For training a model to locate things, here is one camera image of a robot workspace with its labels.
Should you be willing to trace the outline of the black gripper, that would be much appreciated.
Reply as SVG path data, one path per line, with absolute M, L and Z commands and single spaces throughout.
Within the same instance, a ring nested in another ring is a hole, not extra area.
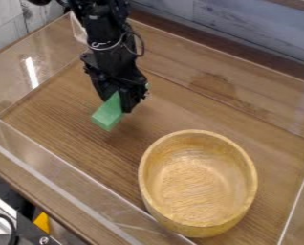
M 122 109 L 131 113 L 140 101 L 146 99 L 148 89 L 147 77 L 138 68 L 138 52 L 135 42 L 120 44 L 110 50 L 90 50 L 80 56 L 84 72 L 90 75 L 94 87 L 103 101 L 107 101 L 119 90 Z

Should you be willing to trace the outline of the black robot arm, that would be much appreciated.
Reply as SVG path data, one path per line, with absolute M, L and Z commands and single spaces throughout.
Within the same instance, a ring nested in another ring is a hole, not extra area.
M 148 80 L 138 68 L 144 41 L 128 22 L 128 0 L 68 0 L 87 33 L 90 51 L 80 56 L 103 101 L 118 93 L 124 113 L 131 113 L 148 92 Z

